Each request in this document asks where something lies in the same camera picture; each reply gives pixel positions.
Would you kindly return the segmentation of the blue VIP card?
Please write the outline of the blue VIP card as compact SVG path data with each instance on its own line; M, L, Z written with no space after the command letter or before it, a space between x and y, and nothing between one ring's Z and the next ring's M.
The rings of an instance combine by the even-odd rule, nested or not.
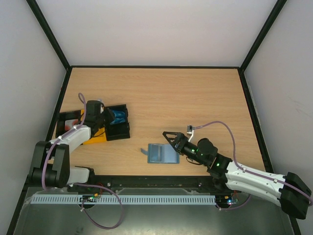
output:
M121 111L112 110L112 112L114 114L114 120L110 123L110 125L120 124L120 122L119 122L119 114L120 114Z

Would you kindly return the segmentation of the teal leather card holder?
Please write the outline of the teal leather card holder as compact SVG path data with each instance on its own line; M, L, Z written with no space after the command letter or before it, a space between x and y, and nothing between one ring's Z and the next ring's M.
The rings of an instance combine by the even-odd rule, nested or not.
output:
M148 144L148 149L140 149L147 156L149 164L179 164L179 153L170 144Z

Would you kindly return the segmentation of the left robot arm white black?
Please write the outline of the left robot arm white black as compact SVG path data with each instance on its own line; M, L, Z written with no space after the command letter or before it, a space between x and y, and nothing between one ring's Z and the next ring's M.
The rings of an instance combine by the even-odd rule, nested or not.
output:
M71 152L114 119L113 111L102 102L86 102L80 120L70 130L53 140L36 143L28 174L29 181L41 184L44 189L65 187L70 178Z

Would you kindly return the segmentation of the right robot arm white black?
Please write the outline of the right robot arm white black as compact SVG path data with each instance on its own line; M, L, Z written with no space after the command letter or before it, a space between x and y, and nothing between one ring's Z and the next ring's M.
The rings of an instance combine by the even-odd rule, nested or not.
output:
M274 203L289 216L306 219L312 192L297 174L274 174L240 164L218 153L207 138L193 144L181 132L163 132L163 136L177 153L207 168L217 191L243 191Z

